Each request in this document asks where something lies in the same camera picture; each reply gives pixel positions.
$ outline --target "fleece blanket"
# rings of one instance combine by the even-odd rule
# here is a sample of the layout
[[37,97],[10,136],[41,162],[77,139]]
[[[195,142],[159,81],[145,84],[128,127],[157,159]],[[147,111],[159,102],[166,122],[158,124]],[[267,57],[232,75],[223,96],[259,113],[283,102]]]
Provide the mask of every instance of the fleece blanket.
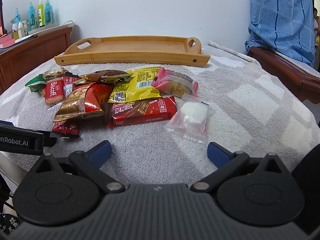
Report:
[[[198,95],[212,104],[207,119],[207,142],[180,138],[164,129],[166,121],[104,128],[99,119],[80,122],[78,139],[58,139],[45,152],[65,157],[75,150],[87,151],[102,140],[111,142],[113,155],[101,168],[124,183],[186,183],[188,185],[217,168],[207,158],[214,141],[230,150],[263,157],[277,153],[292,171],[320,143],[320,129],[312,113],[287,90],[278,78],[265,72],[253,58],[210,42],[202,53],[211,55],[205,68],[163,65],[199,83]],[[83,73],[103,69],[127,70],[146,64],[80,64],[65,68]],[[17,127],[51,130],[59,106],[46,108],[44,98],[24,84],[44,71],[57,68],[53,59],[22,77],[0,96],[0,120]],[[176,98],[179,109],[183,101]],[[4,153],[29,170],[37,156]]]

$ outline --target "wooden furniture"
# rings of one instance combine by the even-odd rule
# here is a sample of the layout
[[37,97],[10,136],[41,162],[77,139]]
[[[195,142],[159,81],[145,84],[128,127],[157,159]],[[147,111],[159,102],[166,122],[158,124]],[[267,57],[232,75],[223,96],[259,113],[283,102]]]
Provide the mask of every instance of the wooden furniture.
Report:
[[[79,49],[88,42],[90,46]],[[62,56],[55,57],[58,65],[81,63],[154,63],[204,67],[209,55],[200,54],[197,38],[167,36],[118,36],[88,38],[72,44]]]
[[0,55],[0,95],[12,84],[71,45],[72,28],[26,40]]
[[320,103],[320,78],[310,75],[271,50],[251,47],[248,56],[255,58],[262,68],[279,80],[300,101]]

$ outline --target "ribbed gray surface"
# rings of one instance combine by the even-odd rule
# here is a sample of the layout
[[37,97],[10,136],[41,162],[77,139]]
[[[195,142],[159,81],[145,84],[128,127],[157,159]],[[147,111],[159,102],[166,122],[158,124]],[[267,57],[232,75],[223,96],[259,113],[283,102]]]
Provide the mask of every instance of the ribbed gray surface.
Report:
[[256,228],[238,223],[215,205],[210,195],[194,193],[185,184],[131,185],[107,195],[95,212],[63,227],[41,228],[22,223],[10,234],[23,240],[304,240],[290,223]]

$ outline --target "green snack package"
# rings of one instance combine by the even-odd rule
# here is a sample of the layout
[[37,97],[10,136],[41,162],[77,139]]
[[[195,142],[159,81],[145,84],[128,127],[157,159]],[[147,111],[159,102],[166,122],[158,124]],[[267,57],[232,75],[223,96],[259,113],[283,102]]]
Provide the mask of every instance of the green snack package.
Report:
[[47,84],[47,80],[43,77],[42,74],[36,76],[27,82],[24,86],[29,87],[31,92],[37,92],[40,88],[44,87]]

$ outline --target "white snack package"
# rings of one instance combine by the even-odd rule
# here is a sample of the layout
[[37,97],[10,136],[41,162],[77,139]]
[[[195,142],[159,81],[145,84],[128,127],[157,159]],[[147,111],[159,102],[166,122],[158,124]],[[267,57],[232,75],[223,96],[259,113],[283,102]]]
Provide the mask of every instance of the white snack package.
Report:
[[193,141],[206,142],[204,127],[208,116],[213,112],[212,106],[188,94],[184,94],[182,99],[185,103],[165,125],[166,130]]

